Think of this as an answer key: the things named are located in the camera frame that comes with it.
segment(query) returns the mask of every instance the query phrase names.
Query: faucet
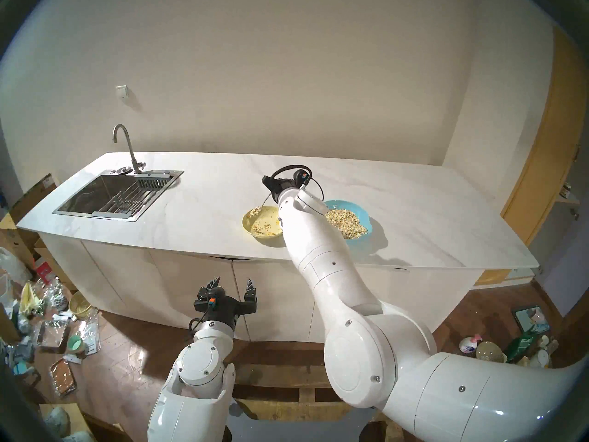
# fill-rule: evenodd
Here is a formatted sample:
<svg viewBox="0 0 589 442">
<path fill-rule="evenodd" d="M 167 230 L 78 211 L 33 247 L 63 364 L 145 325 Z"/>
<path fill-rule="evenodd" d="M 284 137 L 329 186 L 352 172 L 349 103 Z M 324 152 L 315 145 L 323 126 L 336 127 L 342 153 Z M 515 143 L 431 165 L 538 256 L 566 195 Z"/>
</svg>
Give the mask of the faucet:
<svg viewBox="0 0 589 442">
<path fill-rule="evenodd" d="M 125 128 L 125 125 L 119 123 L 117 126 L 114 127 L 113 130 L 113 142 L 117 143 L 117 131 L 119 128 L 122 128 L 123 132 L 125 133 L 125 137 L 127 138 L 127 144 L 129 145 L 129 153 L 131 154 L 131 164 L 133 165 L 133 172 L 135 174 L 141 174 L 141 168 L 145 167 L 145 163 L 137 163 L 135 159 L 135 154 L 133 153 L 133 147 L 131 146 L 131 139 L 129 139 L 129 132 Z"/>
</svg>

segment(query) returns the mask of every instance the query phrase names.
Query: plastic container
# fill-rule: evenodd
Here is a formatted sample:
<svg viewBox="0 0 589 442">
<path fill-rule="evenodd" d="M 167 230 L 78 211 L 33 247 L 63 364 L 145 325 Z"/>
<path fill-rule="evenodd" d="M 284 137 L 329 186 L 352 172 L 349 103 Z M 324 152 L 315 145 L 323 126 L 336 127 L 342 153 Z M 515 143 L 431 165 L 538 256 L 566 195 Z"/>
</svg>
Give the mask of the plastic container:
<svg viewBox="0 0 589 442">
<path fill-rule="evenodd" d="M 550 356 L 546 350 L 538 350 L 536 354 L 529 359 L 529 366 L 531 368 L 545 368 L 548 365 Z"/>
<path fill-rule="evenodd" d="M 74 334 L 68 339 L 68 351 L 74 354 L 82 353 L 86 348 L 86 344 L 80 336 Z"/>
<path fill-rule="evenodd" d="M 12 295 L 12 281 L 8 274 L 0 275 L 0 302 L 4 308 L 12 307 L 14 297 Z"/>
<path fill-rule="evenodd" d="M 92 306 L 79 291 L 69 300 L 69 310 L 78 318 L 86 318 Z"/>
<path fill-rule="evenodd" d="M 473 337 L 465 337 L 458 344 L 458 348 L 462 353 L 472 353 L 476 350 L 479 341 L 482 341 L 479 334 L 475 334 Z"/>
<path fill-rule="evenodd" d="M 0 268 L 20 286 L 25 286 L 25 283 L 31 280 L 31 273 L 26 266 L 4 247 L 0 247 Z"/>
<path fill-rule="evenodd" d="M 358 220 L 360 220 L 360 224 L 368 230 L 368 232 L 365 235 L 362 235 L 356 239 L 346 239 L 346 242 L 354 242 L 357 240 L 366 239 L 372 234 L 372 225 L 370 224 L 370 216 L 368 215 L 366 210 L 362 209 L 357 204 L 354 204 L 349 201 L 344 201 L 341 199 L 332 199 L 329 201 L 325 201 L 325 205 L 327 205 L 329 210 L 346 209 L 346 210 L 349 210 L 350 212 L 353 212 L 354 214 L 356 214 L 356 217 L 358 217 Z"/>
</svg>

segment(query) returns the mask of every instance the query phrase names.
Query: bowl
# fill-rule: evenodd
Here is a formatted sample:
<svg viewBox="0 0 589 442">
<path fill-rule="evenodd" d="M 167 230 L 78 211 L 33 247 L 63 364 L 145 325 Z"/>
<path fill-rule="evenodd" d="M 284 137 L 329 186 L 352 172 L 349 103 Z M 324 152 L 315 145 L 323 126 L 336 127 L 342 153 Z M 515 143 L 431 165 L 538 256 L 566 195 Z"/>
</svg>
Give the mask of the bowl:
<svg viewBox="0 0 589 442">
<path fill-rule="evenodd" d="M 346 239 L 346 242 L 354 242 L 355 240 L 365 239 L 372 234 L 372 225 L 370 224 L 370 216 L 368 215 L 366 210 L 362 209 L 357 204 L 354 204 L 349 201 L 344 201 L 341 199 L 332 199 L 329 201 L 325 201 L 325 204 L 327 205 L 329 210 L 346 209 L 346 210 L 349 210 L 350 212 L 353 212 L 354 214 L 356 214 L 356 217 L 358 217 L 358 220 L 360 220 L 360 224 L 368 230 L 368 232 L 365 235 L 362 235 L 356 239 Z"/>
<path fill-rule="evenodd" d="M 77 318 L 86 318 L 90 313 L 91 308 L 92 306 L 90 303 L 86 301 L 84 295 L 79 291 L 74 293 L 74 296 L 72 296 L 72 298 L 69 300 L 69 310 L 71 310 L 72 314 L 74 314 Z"/>
<path fill-rule="evenodd" d="M 481 342 L 476 348 L 476 358 L 483 361 L 507 362 L 507 357 L 493 342 Z"/>
<path fill-rule="evenodd" d="M 258 239 L 271 239 L 282 235 L 282 228 L 278 221 L 278 207 L 263 206 L 260 213 L 254 216 L 250 215 L 252 210 L 253 209 L 248 210 L 242 219 L 243 229 L 247 231 L 248 234 L 251 234 Z M 253 231 L 251 227 L 255 222 L 258 222 L 258 224 L 268 224 L 269 228 L 267 229 L 267 233 L 256 233 Z"/>
</svg>

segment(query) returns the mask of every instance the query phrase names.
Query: light switch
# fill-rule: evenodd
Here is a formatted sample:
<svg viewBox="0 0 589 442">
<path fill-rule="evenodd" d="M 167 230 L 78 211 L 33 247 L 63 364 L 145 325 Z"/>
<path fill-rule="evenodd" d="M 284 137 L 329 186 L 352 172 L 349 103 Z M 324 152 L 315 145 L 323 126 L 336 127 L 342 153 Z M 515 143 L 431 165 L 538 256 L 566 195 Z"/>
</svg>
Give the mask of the light switch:
<svg viewBox="0 0 589 442">
<path fill-rule="evenodd" d="M 119 85 L 117 87 L 117 98 L 126 100 L 129 97 L 129 89 L 126 85 Z"/>
</svg>

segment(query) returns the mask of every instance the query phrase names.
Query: blue bowl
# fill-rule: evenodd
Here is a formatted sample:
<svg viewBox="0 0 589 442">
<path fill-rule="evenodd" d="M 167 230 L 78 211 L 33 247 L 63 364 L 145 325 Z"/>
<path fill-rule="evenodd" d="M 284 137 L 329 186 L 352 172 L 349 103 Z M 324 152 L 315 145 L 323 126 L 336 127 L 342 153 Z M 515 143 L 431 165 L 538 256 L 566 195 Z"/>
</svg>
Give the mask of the blue bowl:
<svg viewBox="0 0 589 442">
<path fill-rule="evenodd" d="M 367 234 L 360 236 L 356 239 L 346 239 L 346 242 L 354 242 L 355 240 L 365 239 L 372 234 L 372 225 L 370 224 L 370 216 L 366 212 L 366 210 L 362 209 L 360 206 L 354 203 L 350 203 L 349 201 L 343 201 L 341 199 L 332 199 L 329 201 L 325 201 L 325 204 L 329 208 L 332 209 L 346 209 L 350 212 L 356 214 L 356 217 L 360 220 L 360 224 L 368 230 Z"/>
</svg>

